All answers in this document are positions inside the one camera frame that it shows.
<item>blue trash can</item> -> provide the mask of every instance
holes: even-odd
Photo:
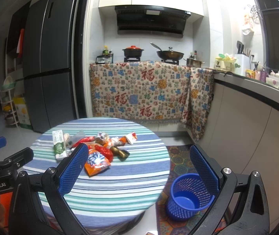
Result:
[[[168,216],[176,221],[187,220],[198,211],[208,208],[214,200],[200,176],[187,173],[174,180],[167,203]]]

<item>range hood vent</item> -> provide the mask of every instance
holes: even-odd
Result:
[[[115,6],[118,34],[154,33],[183,37],[188,11],[149,5]]]

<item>refrigerator door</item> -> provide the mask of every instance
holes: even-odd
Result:
[[[35,132],[46,132],[50,124],[45,108],[41,78],[24,80],[25,99],[31,124]]]
[[[76,119],[70,77],[69,72],[42,77],[46,111],[51,128]]]
[[[75,1],[48,1],[41,40],[42,72],[71,68],[71,40]]]
[[[43,20],[48,0],[39,0],[30,9],[26,20],[23,38],[23,76],[38,74],[41,72],[41,33]]]

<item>screw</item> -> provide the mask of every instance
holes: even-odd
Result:
[[[226,174],[230,174],[232,171],[231,171],[230,168],[224,168],[223,172],[226,173]]]
[[[56,171],[56,168],[55,168],[55,167],[50,167],[50,168],[47,169],[47,172],[48,172],[49,174],[52,174],[52,173],[54,173],[55,171]]]
[[[256,170],[254,170],[254,171],[253,171],[253,175],[254,175],[255,177],[259,177],[259,176],[260,176],[260,173],[259,173],[258,171],[256,171]]]
[[[26,174],[26,172],[23,170],[23,171],[19,172],[19,177],[24,177],[25,174]]]

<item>striped tablecloth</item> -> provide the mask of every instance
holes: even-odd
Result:
[[[130,152],[125,161],[114,157],[109,169],[93,177],[83,169],[71,192],[64,196],[90,233],[111,234],[157,201],[168,180],[170,157],[164,143],[151,130],[116,118],[85,118],[58,125],[32,144],[34,159],[24,166],[28,174],[58,165],[52,143],[54,130],[71,136],[80,130],[86,136],[103,131],[110,137],[136,132],[138,137],[133,145],[121,147]],[[39,196],[48,218],[54,221],[45,194]]]

